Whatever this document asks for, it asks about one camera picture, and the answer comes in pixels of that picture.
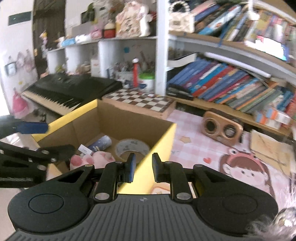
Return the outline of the white dropper bottle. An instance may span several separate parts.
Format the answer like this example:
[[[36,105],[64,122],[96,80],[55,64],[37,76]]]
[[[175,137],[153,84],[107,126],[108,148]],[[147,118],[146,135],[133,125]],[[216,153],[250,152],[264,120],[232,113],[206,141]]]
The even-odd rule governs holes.
[[[98,151],[104,151],[112,145],[112,140],[109,136],[103,136],[89,146],[80,145],[78,151],[84,155],[92,155]]]

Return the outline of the yellow tape roll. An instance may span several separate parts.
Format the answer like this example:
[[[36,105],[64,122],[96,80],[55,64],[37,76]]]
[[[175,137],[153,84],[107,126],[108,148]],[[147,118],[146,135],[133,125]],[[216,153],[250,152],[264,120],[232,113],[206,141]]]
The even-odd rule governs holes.
[[[134,153],[136,164],[139,164],[149,152],[148,144],[134,138],[123,139],[115,145],[115,154],[121,161],[126,161],[128,156]]]

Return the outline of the black electronic keyboard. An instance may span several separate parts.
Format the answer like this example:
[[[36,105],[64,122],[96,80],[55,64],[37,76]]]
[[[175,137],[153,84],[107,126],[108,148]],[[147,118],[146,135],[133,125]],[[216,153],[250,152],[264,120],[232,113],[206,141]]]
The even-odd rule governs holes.
[[[122,89],[122,83],[90,74],[49,74],[23,91],[22,96],[61,115]]]

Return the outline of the pink cartoon desk mat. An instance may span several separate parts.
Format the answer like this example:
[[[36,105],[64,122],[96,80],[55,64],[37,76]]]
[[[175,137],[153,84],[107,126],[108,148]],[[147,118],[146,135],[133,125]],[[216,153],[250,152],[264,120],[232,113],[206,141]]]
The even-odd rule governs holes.
[[[177,125],[170,161],[185,168],[203,164],[269,193],[278,203],[286,201],[291,178],[255,156],[251,132],[243,132],[242,141],[231,148],[201,133],[200,116],[174,110],[167,119]]]

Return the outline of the yellow cardboard box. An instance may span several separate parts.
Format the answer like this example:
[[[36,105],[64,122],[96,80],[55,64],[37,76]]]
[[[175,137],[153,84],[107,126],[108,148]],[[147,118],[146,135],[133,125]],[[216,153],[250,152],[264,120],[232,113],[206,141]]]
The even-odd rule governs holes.
[[[149,152],[137,165],[131,184],[119,187],[120,194],[149,194],[155,184],[152,170],[152,154],[158,153],[163,161],[171,155],[177,125],[112,104],[94,100],[49,124],[46,134],[34,134],[40,147],[71,144],[78,148],[89,145],[107,135],[112,146],[107,149],[115,154],[115,146],[124,139],[135,139],[146,143]]]

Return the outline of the brown cardboard sheets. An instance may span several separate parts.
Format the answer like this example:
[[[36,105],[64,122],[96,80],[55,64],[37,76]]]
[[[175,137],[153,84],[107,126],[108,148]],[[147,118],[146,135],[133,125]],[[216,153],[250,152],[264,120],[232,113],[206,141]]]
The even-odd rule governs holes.
[[[295,153],[292,145],[252,130],[250,149],[261,161],[281,171],[286,176],[295,174]]]

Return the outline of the brown retro radio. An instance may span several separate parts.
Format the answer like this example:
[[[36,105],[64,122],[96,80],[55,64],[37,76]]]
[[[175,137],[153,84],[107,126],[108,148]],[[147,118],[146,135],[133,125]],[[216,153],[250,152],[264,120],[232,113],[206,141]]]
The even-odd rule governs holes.
[[[217,142],[232,147],[241,142],[243,123],[227,113],[210,109],[203,115],[201,132]]]

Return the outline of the orange white medicine box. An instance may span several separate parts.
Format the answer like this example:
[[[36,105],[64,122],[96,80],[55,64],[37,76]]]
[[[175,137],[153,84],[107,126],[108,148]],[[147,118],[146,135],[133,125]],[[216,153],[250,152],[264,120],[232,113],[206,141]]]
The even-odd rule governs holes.
[[[285,125],[288,125],[290,123],[291,117],[288,114],[277,110],[276,108],[267,107],[264,109],[264,113],[265,116],[271,120],[277,121]]]

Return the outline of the black stapler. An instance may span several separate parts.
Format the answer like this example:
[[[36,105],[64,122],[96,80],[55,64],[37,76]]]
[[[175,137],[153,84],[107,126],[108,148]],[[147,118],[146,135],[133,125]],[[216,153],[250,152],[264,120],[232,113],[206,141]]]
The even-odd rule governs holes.
[[[180,85],[169,84],[166,88],[166,94],[170,97],[181,98],[185,100],[193,100],[194,97],[191,95],[189,90],[185,89]]]

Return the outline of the white green lidded jar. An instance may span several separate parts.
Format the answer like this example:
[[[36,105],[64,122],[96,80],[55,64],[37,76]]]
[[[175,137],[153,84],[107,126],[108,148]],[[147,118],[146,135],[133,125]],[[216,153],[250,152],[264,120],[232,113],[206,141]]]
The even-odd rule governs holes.
[[[138,86],[140,91],[144,93],[154,92],[154,73],[140,73],[138,75]]]

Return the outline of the red white figurine bottle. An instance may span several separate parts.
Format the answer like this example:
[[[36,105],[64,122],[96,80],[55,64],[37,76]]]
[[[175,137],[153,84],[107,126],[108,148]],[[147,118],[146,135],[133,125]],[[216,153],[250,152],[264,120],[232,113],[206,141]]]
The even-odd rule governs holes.
[[[139,59],[134,58],[132,60],[132,63],[133,63],[133,87],[138,88],[138,63],[139,63]]]

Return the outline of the white bookshelf unit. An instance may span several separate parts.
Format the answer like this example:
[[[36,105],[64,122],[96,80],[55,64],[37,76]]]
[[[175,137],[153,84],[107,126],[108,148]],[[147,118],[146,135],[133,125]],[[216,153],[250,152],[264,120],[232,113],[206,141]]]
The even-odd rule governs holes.
[[[169,2],[145,1],[157,12],[156,35],[140,38],[99,39],[95,54],[100,64],[100,75],[107,77],[107,69],[115,63],[132,60],[144,53],[148,59],[155,61],[154,93],[165,95],[167,81],[167,61],[169,47]],[[48,72],[55,73],[57,66],[66,64],[67,71],[75,72],[78,65],[90,59],[90,46],[93,42],[66,46],[48,51]]]

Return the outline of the pink white ornament house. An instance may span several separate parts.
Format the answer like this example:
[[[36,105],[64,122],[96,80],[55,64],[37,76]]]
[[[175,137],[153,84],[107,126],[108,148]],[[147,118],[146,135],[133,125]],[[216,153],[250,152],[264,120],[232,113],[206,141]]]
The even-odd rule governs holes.
[[[152,15],[149,7],[138,1],[128,1],[123,10],[115,18],[116,37],[141,38],[151,34],[149,23]]]

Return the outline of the smartphone on shelf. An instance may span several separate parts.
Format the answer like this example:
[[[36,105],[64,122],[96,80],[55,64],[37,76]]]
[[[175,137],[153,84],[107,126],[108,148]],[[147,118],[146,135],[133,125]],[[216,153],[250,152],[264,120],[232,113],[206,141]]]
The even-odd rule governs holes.
[[[254,41],[245,40],[244,44],[250,48],[274,56],[282,61],[289,60],[289,47],[273,39],[257,36]]]

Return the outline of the white quilted handbag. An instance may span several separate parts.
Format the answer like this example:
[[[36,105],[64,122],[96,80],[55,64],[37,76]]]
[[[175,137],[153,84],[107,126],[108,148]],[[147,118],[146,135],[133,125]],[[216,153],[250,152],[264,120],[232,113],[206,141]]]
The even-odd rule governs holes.
[[[174,1],[169,6],[169,31],[193,33],[195,15],[186,1]]]

